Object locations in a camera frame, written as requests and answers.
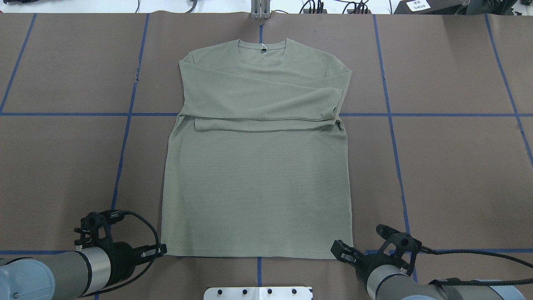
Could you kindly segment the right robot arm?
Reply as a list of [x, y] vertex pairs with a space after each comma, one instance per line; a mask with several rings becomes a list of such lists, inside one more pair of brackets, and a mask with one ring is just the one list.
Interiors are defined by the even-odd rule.
[[434, 279], [426, 285], [412, 275], [419, 253], [444, 255], [409, 236], [389, 237], [373, 254], [364, 254], [341, 240], [331, 246], [340, 262], [351, 265], [357, 279], [372, 300], [523, 300], [518, 285], [529, 285], [531, 278], [521, 280]]

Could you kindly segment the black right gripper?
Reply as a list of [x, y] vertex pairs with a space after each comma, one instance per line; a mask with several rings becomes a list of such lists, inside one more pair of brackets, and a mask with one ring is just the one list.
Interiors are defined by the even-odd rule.
[[367, 280], [376, 268], [383, 265], [392, 265], [399, 269], [407, 271], [411, 275], [410, 264], [402, 258], [396, 258], [384, 253], [373, 253], [365, 255], [358, 249], [351, 247], [342, 240], [335, 240], [331, 245], [331, 253], [342, 263], [355, 266], [356, 277], [358, 280]]

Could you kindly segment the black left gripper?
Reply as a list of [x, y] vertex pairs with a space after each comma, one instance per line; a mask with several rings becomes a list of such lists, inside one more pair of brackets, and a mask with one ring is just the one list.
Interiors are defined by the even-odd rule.
[[167, 245], [144, 245], [137, 249], [126, 242], [116, 242], [112, 244], [109, 256], [111, 265], [108, 284], [116, 284], [131, 277], [139, 259], [151, 260], [161, 258], [167, 253]]

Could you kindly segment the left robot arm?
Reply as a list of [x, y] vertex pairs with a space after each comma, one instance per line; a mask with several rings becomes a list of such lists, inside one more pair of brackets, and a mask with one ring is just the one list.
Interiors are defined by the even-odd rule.
[[139, 265], [167, 253], [161, 244], [131, 247], [113, 244], [112, 251], [86, 247], [43, 258], [16, 258], [1, 266], [2, 300], [74, 300], [121, 285]]

